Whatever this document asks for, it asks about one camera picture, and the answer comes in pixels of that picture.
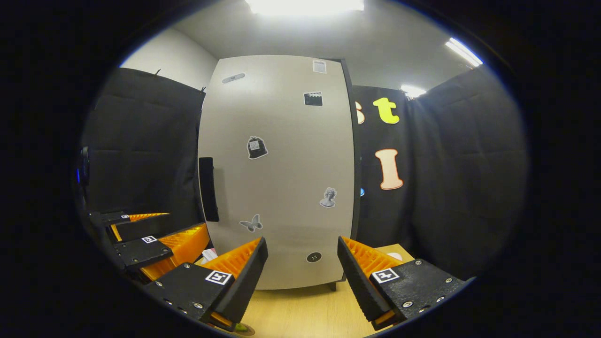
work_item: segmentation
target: wooden table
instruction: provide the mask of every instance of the wooden table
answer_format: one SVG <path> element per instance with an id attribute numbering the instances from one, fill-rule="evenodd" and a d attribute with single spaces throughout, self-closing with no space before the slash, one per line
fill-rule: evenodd
<path id="1" fill-rule="evenodd" d="M 404 262 L 413 260 L 398 244 L 377 249 L 398 253 Z M 256 338 L 359 338 L 377 332 L 361 312 L 349 282 L 336 284 L 337 291 L 331 291 L 325 284 L 298 289 L 256 290 L 242 323 L 254 329 L 255 334 L 251 337 Z"/>

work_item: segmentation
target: black handle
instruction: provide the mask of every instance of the black handle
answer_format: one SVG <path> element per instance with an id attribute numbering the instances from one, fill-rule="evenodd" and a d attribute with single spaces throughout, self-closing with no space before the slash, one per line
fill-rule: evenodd
<path id="1" fill-rule="evenodd" d="M 203 199 L 204 219 L 209 222 L 219 222 L 212 157 L 198 158 L 198 177 L 200 179 L 200 196 Z"/>

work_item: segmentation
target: butterfly sticker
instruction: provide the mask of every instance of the butterfly sticker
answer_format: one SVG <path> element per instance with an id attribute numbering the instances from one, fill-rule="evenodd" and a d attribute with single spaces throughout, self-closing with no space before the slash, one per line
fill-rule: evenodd
<path id="1" fill-rule="evenodd" d="M 259 214 L 256 214 L 252 218 L 251 222 L 241 221 L 240 225 L 247 228 L 250 232 L 255 232 L 255 229 L 261 230 L 263 228 L 263 225 L 261 224 L 261 222 L 259 222 Z"/>

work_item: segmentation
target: ceiling light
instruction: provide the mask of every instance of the ceiling light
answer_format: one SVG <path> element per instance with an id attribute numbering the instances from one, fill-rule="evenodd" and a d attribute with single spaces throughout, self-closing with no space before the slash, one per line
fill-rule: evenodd
<path id="1" fill-rule="evenodd" d="M 251 11 L 263 15 L 319 16 L 362 11 L 363 0 L 246 0 Z"/>
<path id="2" fill-rule="evenodd" d="M 454 38 L 450 38 L 447 43 L 445 43 L 445 46 L 452 49 L 455 53 L 461 55 L 462 58 L 464 58 L 474 67 L 478 67 L 479 65 L 483 64 L 483 62 L 476 57 L 474 53 L 472 53 L 472 51 Z"/>
<path id="3" fill-rule="evenodd" d="M 414 87 L 412 85 L 402 85 L 401 90 L 404 91 L 409 97 L 418 97 L 426 93 L 426 91 L 422 88 Z"/>

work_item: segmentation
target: black curtain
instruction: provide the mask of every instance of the black curtain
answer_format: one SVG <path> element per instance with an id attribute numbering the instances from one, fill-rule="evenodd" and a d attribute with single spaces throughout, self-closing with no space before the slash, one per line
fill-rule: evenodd
<path id="1" fill-rule="evenodd" d="M 399 90 L 353 86 L 353 96 L 361 105 L 365 121 L 357 130 L 361 142 L 361 197 L 357 240 L 371 247 L 399 243 L 412 248 L 410 212 L 412 208 L 413 163 L 407 100 Z M 399 116 L 396 124 L 382 121 L 373 102 L 383 97 L 396 104 L 392 114 Z M 382 166 L 375 153 L 383 149 L 398 151 L 396 164 L 403 186 L 392 190 L 380 188 Z"/>
<path id="2" fill-rule="evenodd" d="M 478 275 L 524 204 L 529 157 L 520 109 L 482 65 L 410 101 L 409 120 L 418 251 L 459 278 Z"/>
<path id="3" fill-rule="evenodd" d="M 85 125 L 90 153 L 88 211 L 169 212 L 187 227 L 202 221 L 197 124 L 204 92 L 139 70 L 109 77 Z"/>

